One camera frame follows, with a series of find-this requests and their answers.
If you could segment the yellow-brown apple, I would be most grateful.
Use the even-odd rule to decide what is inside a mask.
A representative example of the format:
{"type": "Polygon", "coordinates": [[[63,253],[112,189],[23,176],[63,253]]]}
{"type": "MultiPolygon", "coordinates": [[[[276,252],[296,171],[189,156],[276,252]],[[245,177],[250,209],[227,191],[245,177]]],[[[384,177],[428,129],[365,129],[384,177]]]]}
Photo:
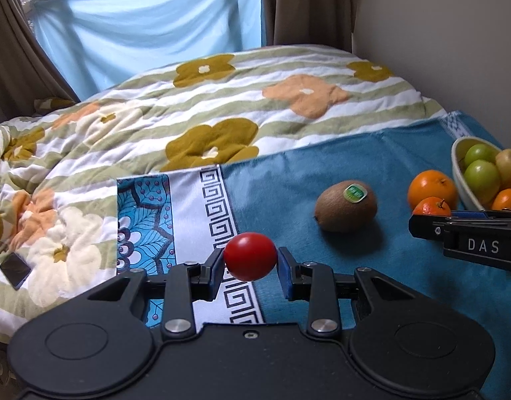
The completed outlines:
{"type": "Polygon", "coordinates": [[[511,188],[511,149],[504,149],[496,155],[496,167],[504,188],[511,188]]]}

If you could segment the red cherry tomato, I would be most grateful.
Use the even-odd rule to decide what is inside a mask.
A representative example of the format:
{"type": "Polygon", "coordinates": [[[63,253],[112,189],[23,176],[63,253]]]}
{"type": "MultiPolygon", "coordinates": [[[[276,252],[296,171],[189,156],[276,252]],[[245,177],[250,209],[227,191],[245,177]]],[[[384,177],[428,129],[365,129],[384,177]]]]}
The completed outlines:
{"type": "Polygon", "coordinates": [[[233,237],[223,252],[229,274],[245,282],[268,275],[277,262],[277,249],[265,235],[247,232],[233,237]]]}

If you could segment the small green fruit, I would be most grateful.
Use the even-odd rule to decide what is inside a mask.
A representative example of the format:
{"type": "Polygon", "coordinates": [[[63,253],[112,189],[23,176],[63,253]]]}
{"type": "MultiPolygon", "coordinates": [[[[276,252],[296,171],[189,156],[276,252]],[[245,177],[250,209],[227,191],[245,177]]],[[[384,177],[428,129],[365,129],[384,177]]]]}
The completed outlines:
{"type": "Polygon", "coordinates": [[[464,180],[481,205],[493,201],[499,192],[501,178],[495,164],[475,161],[464,172],[464,180]]]}

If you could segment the mandarin in bowl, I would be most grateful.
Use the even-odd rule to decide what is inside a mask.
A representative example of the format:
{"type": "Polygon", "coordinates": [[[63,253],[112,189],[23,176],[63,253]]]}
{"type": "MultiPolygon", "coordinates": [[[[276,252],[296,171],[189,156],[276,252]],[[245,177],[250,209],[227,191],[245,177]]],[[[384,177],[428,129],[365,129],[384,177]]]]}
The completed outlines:
{"type": "Polygon", "coordinates": [[[491,205],[492,210],[511,210],[511,188],[498,193],[491,205]]]}

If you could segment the small mandarin on cloth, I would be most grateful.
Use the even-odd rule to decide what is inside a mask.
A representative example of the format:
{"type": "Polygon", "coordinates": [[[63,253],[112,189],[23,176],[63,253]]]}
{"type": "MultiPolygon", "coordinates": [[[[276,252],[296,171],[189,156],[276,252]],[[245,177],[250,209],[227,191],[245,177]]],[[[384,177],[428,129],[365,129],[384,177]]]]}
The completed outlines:
{"type": "Polygon", "coordinates": [[[449,217],[451,215],[451,208],[445,199],[432,196],[421,200],[414,207],[413,214],[449,217]]]}

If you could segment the large orange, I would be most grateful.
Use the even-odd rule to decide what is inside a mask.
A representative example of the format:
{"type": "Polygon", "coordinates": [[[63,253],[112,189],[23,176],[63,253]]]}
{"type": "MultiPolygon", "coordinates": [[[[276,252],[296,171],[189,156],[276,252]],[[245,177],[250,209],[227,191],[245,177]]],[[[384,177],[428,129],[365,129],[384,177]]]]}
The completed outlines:
{"type": "Polygon", "coordinates": [[[407,202],[413,210],[420,201],[437,197],[444,199],[451,210],[458,206],[459,195],[454,181],[437,170],[420,172],[411,181],[407,191],[407,202]]]}

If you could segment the green apple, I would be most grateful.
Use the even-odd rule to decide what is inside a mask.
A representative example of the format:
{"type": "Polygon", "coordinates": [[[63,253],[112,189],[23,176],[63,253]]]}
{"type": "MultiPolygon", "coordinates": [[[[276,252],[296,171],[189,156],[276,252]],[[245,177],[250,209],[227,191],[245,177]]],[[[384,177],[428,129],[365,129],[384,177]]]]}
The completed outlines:
{"type": "Polygon", "coordinates": [[[478,143],[467,150],[467,153],[464,156],[464,163],[466,167],[469,167],[475,161],[485,161],[495,164],[497,154],[498,151],[490,145],[478,143]]]}

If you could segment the cream yellow ceramic bowl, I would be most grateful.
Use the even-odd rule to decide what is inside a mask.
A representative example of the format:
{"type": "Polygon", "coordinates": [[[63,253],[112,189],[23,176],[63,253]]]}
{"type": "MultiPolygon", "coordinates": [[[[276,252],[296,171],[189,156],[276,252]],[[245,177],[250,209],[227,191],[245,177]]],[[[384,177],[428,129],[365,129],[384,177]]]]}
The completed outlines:
{"type": "Polygon", "coordinates": [[[493,150],[494,154],[498,154],[500,152],[500,149],[491,142],[475,136],[463,136],[457,138],[451,146],[451,173],[455,186],[458,190],[459,198],[466,210],[474,211],[486,210],[489,206],[489,203],[486,206],[483,206],[479,202],[464,179],[464,172],[466,171],[466,165],[464,162],[465,155],[470,148],[477,144],[486,145],[489,149],[493,150]]]}

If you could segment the kiwi with sticker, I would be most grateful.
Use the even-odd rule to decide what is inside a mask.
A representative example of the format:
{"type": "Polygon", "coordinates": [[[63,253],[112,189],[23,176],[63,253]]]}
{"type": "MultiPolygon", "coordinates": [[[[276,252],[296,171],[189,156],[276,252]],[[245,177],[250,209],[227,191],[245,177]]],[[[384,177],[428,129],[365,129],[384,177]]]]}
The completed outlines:
{"type": "Polygon", "coordinates": [[[314,208],[314,219],[325,232],[337,233],[369,224],[377,213],[375,192],[366,182],[348,180],[323,191],[314,208]]]}

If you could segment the blue patterned cloth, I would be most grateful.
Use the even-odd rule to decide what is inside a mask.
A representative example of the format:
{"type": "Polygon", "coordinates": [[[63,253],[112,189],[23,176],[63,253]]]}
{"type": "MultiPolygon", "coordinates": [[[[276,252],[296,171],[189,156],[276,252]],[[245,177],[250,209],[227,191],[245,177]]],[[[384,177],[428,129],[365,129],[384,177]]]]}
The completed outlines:
{"type": "Polygon", "coordinates": [[[179,258],[205,256],[235,233],[259,232],[297,257],[283,289],[310,294],[309,262],[348,270],[340,288],[354,324],[312,340],[268,279],[256,288],[255,339],[210,326],[172,347],[132,399],[511,399],[511,274],[445,259],[413,238],[404,195],[420,163],[445,160],[437,125],[359,135],[224,167],[122,179],[122,243],[172,236],[179,258]]]}

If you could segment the floral striped quilt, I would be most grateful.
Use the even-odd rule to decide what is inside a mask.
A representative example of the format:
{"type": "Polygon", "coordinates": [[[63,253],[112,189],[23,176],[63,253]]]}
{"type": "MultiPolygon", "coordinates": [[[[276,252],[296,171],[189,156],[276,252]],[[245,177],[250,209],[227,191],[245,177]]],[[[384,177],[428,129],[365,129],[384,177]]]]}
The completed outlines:
{"type": "Polygon", "coordinates": [[[116,180],[233,163],[343,135],[441,117],[389,68],[317,45],[217,54],[144,72],[43,117],[0,124],[0,342],[110,278],[116,180]]]}

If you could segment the brown right curtain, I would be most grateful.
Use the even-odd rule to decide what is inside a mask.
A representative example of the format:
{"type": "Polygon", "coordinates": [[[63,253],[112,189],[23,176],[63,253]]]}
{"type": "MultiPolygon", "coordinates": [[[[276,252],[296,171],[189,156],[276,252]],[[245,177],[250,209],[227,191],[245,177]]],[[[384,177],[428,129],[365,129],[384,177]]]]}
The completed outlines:
{"type": "Polygon", "coordinates": [[[352,50],[357,0],[262,0],[267,45],[317,44],[352,50]]]}

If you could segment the brown curtain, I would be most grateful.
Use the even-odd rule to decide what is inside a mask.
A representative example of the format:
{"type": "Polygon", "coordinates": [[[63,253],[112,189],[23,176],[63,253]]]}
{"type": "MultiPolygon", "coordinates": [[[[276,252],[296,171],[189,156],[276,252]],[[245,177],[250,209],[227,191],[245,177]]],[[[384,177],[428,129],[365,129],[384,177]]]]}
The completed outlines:
{"type": "Polygon", "coordinates": [[[34,113],[36,99],[78,96],[41,48],[20,0],[0,0],[0,112],[6,119],[34,113]]]}
{"type": "Polygon", "coordinates": [[[267,45],[317,44],[352,50],[357,0],[262,0],[267,45]]]}

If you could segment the brown left curtain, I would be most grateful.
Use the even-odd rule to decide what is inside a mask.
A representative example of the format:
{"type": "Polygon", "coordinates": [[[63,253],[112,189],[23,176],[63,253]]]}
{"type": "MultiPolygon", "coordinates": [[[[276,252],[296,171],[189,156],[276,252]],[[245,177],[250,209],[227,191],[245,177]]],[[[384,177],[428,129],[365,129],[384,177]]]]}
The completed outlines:
{"type": "Polygon", "coordinates": [[[0,112],[6,119],[34,113],[36,99],[78,96],[41,48],[20,0],[0,0],[0,112]]]}

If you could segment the light blue window cloth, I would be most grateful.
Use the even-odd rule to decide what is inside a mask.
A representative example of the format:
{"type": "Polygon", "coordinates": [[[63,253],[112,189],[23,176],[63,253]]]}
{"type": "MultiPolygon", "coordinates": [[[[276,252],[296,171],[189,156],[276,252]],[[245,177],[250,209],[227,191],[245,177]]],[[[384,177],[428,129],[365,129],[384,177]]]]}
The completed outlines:
{"type": "Polygon", "coordinates": [[[146,70],[263,43],[261,0],[45,0],[32,21],[81,100],[146,70]]]}

